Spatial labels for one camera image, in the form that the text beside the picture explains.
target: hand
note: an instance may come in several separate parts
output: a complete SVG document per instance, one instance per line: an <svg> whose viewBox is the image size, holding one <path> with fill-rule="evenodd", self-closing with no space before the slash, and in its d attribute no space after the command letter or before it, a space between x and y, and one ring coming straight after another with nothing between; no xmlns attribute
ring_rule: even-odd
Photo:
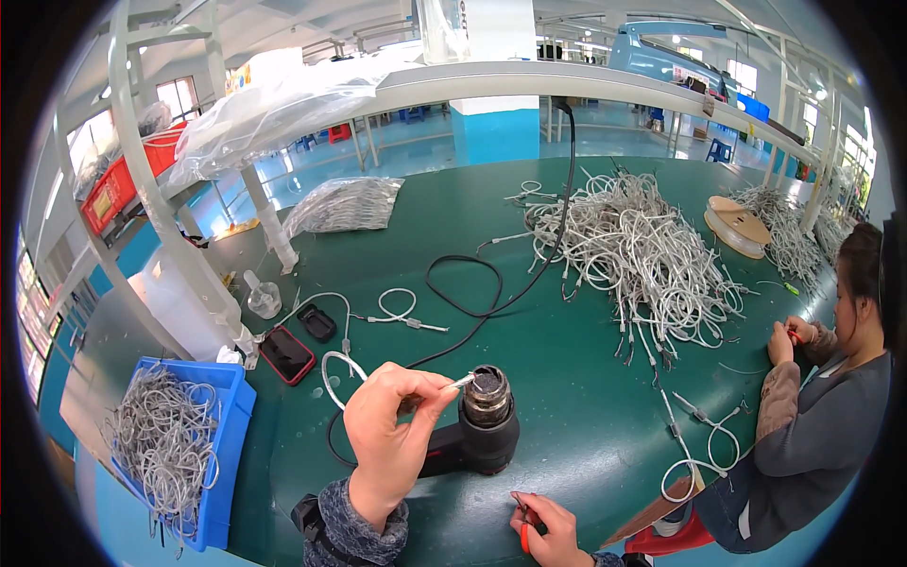
<svg viewBox="0 0 907 567"><path fill-rule="evenodd" d="M794 360L794 345L790 339L787 328L775 321L772 337L768 339L768 359L772 361L772 365L778 366Z"/></svg>
<svg viewBox="0 0 907 567"><path fill-rule="evenodd" d="M359 515L383 533L387 516L413 489L428 438L444 408L460 391L453 380L385 362L346 403L343 422L359 466L349 479L349 500ZM397 424L397 408L409 394L424 401L412 423Z"/></svg>
<svg viewBox="0 0 907 567"><path fill-rule="evenodd" d="M800 317L795 317L793 315L788 315L785 319L785 328L788 330L794 331L802 340L804 345L815 340L815 336L818 334L818 331L815 327L802 320ZM791 344L795 347L800 342L796 337L790 337Z"/></svg>
<svg viewBox="0 0 907 567"><path fill-rule="evenodd" d="M528 529L529 552L541 567L593 567L595 560L576 546L576 516L547 496L511 493L520 503L530 507L548 528L539 535L531 524ZM516 507L511 516L511 527L520 532L522 510Z"/></svg>

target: woman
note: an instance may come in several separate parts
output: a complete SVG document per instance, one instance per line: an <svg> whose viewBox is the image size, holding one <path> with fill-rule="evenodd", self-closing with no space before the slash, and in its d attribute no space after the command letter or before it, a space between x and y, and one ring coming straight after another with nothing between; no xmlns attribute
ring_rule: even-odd
<svg viewBox="0 0 907 567"><path fill-rule="evenodd" d="M892 370L879 308L881 250L882 233L865 223L842 243L833 331L795 316L775 322L768 343L775 367L762 385L756 445L728 478L692 501L729 552L768 549L806 526L841 495L872 451ZM794 347L818 366L802 385ZM657 522L656 531L675 533L687 508Z"/></svg>

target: blue stool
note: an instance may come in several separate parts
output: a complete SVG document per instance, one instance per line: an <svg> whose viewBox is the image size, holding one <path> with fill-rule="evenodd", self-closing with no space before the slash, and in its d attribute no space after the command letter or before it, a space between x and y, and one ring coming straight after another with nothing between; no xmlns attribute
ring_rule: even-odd
<svg viewBox="0 0 907 567"><path fill-rule="evenodd" d="M299 152L299 146L302 146L307 152L311 152L312 147L309 146L310 143L315 143L315 134L306 134L302 138L296 140L296 151Z"/></svg>
<svg viewBox="0 0 907 567"><path fill-rule="evenodd" d="M712 139L712 147L708 150L706 161L720 161L722 163L731 162L731 147L718 141L718 138Z"/></svg>
<svg viewBox="0 0 907 567"><path fill-rule="evenodd" d="M422 122L425 122L425 108L423 106L417 106L414 109L404 108L400 111L401 122L406 122L407 124L409 124L416 118L418 118Z"/></svg>

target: cable spool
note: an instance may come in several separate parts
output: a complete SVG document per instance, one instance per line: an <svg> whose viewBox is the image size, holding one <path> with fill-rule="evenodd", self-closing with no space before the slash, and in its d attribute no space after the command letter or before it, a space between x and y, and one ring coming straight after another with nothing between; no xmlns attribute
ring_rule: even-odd
<svg viewBox="0 0 907 567"><path fill-rule="evenodd" d="M710 197L706 204L706 224L732 249L752 259L766 255L772 237L766 225L751 211L725 197Z"/></svg>

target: red-handled pliers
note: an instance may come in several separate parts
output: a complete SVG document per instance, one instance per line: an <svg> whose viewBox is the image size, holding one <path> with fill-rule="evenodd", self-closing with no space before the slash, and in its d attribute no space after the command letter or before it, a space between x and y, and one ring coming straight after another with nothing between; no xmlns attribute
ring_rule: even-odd
<svg viewBox="0 0 907 567"><path fill-rule="evenodd" d="M529 553L529 526L535 524L529 514L529 512L531 512L532 510L530 510L529 506L520 502L515 497L514 500L516 500L516 503L520 506L520 511L522 512L522 526L520 526L520 546L522 546L523 553Z"/></svg>
<svg viewBox="0 0 907 567"><path fill-rule="evenodd" d="M805 342L803 342L803 339L800 338L800 336L797 335L797 334L796 334L794 331L792 331L791 329L788 329L788 330L787 330L787 335L788 335L789 337L795 338L795 339L797 340L797 343L799 343L800 345L805 345L805 344L806 344Z"/></svg>

